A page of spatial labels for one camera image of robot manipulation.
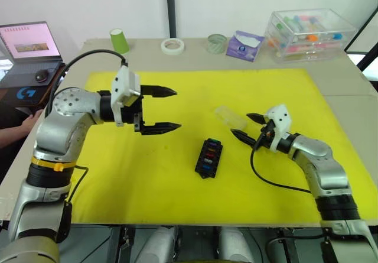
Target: white wall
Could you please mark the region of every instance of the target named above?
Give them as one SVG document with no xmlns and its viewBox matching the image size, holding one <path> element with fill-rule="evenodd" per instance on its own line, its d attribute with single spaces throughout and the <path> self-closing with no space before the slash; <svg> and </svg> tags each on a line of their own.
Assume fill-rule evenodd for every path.
<svg viewBox="0 0 378 263">
<path fill-rule="evenodd" d="M 169 37 L 167 0 L 0 0 L 0 25 L 47 21 L 64 61 L 88 38 Z"/>
<path fill-rule="evenodd" d="M 359 34 L 348 51 L 369 52 L 378 43 L 378 13 Z"/>
<path fill-rule="evenodd" d="M 177 35 L 231 36 L 242 30 L 264 35 L 270 14 L 278 10 L 332 8 L 360 28 L 373 13 L 378 0 L 175 0 Z"/>
</svg>

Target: plastic storage box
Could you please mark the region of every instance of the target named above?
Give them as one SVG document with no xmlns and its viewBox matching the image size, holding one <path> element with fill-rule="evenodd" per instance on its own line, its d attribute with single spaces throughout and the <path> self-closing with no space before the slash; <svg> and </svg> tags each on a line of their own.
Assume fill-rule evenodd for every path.
<svg viewBox="0 0 378 263">
<path fill-rule="evenodd" d="M 328 59 L 340 54 L 356 31 L 331 9 L 275 11 L 265 41 L 277 62 Z"/>
</svg>

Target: tape roll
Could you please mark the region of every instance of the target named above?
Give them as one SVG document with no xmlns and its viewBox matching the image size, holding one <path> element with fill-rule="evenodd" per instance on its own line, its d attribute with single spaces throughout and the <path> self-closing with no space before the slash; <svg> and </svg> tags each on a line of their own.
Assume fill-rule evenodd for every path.
<svg viewBox="0 0 378 263">
<path fill-rule="evenodd" d="M 168 38 L 161 42 L 161 50 L 167 55 L 179 55 L 184 52 L 184 42 L 178 38 Z"/>
</svg>

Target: laptop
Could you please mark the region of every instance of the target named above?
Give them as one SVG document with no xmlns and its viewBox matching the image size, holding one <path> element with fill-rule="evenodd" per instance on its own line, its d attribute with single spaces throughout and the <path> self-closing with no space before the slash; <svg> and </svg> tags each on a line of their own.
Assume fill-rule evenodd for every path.
<svg viewBox="0 0 378 263">
<path fill-rule="evenodd" d="M 63 62 L 46 22 L 28 22 L 0 26 L 0 37 L 11 55 L 13 67 L 1 79 L 0 89 L 46 86 Z M 47 70 L 45 80 L 35 74 Z"/>
</svg>

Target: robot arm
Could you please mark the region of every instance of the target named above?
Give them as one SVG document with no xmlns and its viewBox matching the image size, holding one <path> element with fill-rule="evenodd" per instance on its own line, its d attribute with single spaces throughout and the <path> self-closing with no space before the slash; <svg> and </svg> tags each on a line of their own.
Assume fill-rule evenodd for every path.
<svg viewBox="0 0 378 263">
<path fill-rule="evenodd" d="M 351 250 L 359 262 L 378 262 L 378 249 L 365 221 L 360 219 L 346 172 L 333 159 L 331 148 L 324 142 L 288 132 L 291 119 L 285 105 L 270 109 L 266 115 L 247 114 L 263 124 L 257 141 L 240 130 L 232 133 L 254 150 L 264 146 L 280 151 L 303 170 L 310 192 L 315 198 L 327 240 L 322 243 L 325 262 L 356 262 L 345 256 Z"/>
<path fill-rule="evenodd" d="M 89 127 L 115 121 L 117 126 L 134 124 L 142 135 L 175 130 L 179 124 L 145 126 L 142 99 L 176 94 L 166 87 L 140 85 L 139 76 L 127 64 L 114 78 L 112 93 L 74 87 L 56 94 L 50 114 L 37 131 L 29 172 L 9 223 L 11 244 L 2 250 L 0 263 L 59 262 L 56 242 L 67 237 L 71 223 L 72 205 L 65 199 Z"/>
</svg>

